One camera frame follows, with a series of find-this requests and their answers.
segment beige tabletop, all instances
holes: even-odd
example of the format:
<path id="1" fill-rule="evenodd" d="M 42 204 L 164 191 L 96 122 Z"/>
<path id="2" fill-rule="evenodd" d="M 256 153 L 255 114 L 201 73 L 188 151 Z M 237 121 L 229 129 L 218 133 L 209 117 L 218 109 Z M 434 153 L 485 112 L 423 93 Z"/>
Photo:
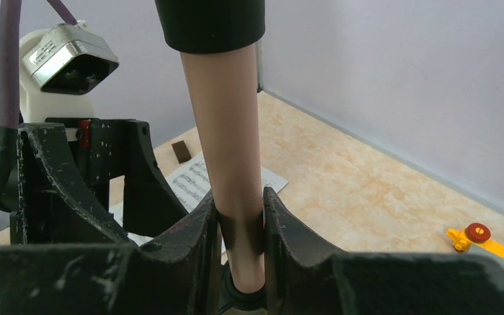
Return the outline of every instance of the beige tabletop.
<path id="1" fill-rule="evenodd" d="M 262 166 L 285 177 L 287 208 L 347 251 L 455 253 L 448 228 L 481 222 L 504 244 L 504 216 L 401 164 L 370 146 L 277 100 L 259 95 Z M 196 128 L 154 152 L 164 175 L 179 164 L 171 143 L 201 151 Z M 123 181 L 111 182 L 110 204 Z M 0 244 L 9 242 L 8 231 Z"/>

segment black base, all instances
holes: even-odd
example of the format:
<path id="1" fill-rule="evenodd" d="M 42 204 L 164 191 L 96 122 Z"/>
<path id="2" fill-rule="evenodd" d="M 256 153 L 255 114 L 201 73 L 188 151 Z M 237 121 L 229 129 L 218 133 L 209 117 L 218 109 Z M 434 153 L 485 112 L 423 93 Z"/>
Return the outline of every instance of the black base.
<path id="1" fill-rule="evenodd" d="M 226 263 L 221 268 L 221 286 L 219 289 L 219 314 L 223 314 L 232 308 L 251 312 L 254 310 L 266 310 L 266 287 L 262 287 L 256 293 L 246 294 L 238 291 L 231 277 L 231 269 Z"/>

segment red component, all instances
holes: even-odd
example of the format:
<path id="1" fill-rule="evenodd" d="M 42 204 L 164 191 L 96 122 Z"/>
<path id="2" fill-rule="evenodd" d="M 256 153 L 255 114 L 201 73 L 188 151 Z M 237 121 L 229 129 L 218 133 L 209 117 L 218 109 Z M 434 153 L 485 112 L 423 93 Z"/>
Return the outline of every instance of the red component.
<path id="1" fill-rule="evenodd" d="M 474 243 L 484 243 L 492 236 L 490 229 L 482 223 L 472 223 L 465 229 L 467 238 Z"/>
<path id="2" fill-rule="evenodd" d="M 82 137 L 79 140 L 80 146 L 82 148 L 88 148 L 90 146 L 90 121 L 80 121 L 80 128 L 82 129 Z"/>

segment gray trim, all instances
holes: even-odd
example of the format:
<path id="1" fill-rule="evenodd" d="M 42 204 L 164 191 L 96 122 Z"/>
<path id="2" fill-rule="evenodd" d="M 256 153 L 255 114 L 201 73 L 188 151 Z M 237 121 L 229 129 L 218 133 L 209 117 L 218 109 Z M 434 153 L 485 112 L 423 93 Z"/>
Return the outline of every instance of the gray trim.
<path id="1" fill-rule="evenodd" d="M 264 89 L 264 63 L 261 39 L 256 42 L 256 68 L 258 71 L 258 91 L 261 91 Z"/>
<path id="2" fill-rule="evenodd" d="M 397 156 L 394 152 L 391 152 L 389 150 L 387 150 L 386 148 L 382 148 L 381 146 L 377 145 L 377 144 L 374 144 L 372 143 L 371 141 L 369 141 L 368 139 L 362 137 L 362 136 L 359 136 L 357 134 L 354 134 L 354 133 L 351 133 L 350 131 L 346 130 L 345 128 L 341 127 L 341 126 L 338 126 L 330 121 L 328 121 L 327 119 L 325 118 L 322 118 L 320 117 L 319 115 L 316 115 L 308 110 L 305 110 L 304 108 L 296 105 L 295 103 L 293 102 L 290 102 L 288 101 L 287 99 L 285 99 L 284 97 L 280 96 L 280 95 L 277 95 L 276 93 L 273 93 L 272 91 L 269 91 L 269 90 L 264 90 L 264 92 L 268 93 L 269 95 L 291 105 L 292 107 L 302 111 L 303 113 L 307 114 L 307 115 L 310 115 L 324 123 L 327 123 L 328 125 L 332 126 L 333 128 L 355 138 L 356 140 L 359 140 L 360 142 L 363 142 L 364 144 L 367 144 L 369 146 L 371 146 L 372 148 L 380 151 L 381 153 L 384 153 L 385 155 L 393 158 L 393 159 L 396 159 L 397 161 L 399 161 L 400 163 L 403 163 L 404 165 L 407 165 L 408 167 L 412 168 L 412 169 L 415 169 L 416 171 L 419 171 L 420 173 L 430 177 L 431 179 L 459 192 L 460 194 L 463 194 L 464 196 L 467 196 L 468 198 L 482 204 L 483 206 L 485 207 L 488 207 L 492 210 L 494 210 L 495 212 L 499 213 L 500 215 L 503 215 L 504 216 L 504 208 L 498 206 L 498 205 L 495 205 L 491 202 L 489 202 L 488 200 L 485 200 L 484 198 L 464 189 L 463 187 L 460 187 L 459 185 L 453 183 L 452 181 L 450 180 L 447 180 L 437 174 L 434 174 L 434 173 L 431 173 L 429 171 L 427 171 L 426 169 L 423 169 L 421 168 L 420 166 L 410 162 L 410 161 L 407 161 L 405 160 L 403 157 L 401 156 Z"/>

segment dark eraser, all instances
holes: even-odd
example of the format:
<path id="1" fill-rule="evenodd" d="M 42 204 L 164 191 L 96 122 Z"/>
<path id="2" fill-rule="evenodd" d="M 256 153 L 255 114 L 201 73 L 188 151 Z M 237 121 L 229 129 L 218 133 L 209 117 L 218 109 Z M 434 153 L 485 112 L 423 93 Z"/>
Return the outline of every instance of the dark eraser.
<path id="1" fill-rule="evenodd" d="M 184 141 L 173 143 L 172 146 L 179 164 L 184 163 L 192 158 Z"/>

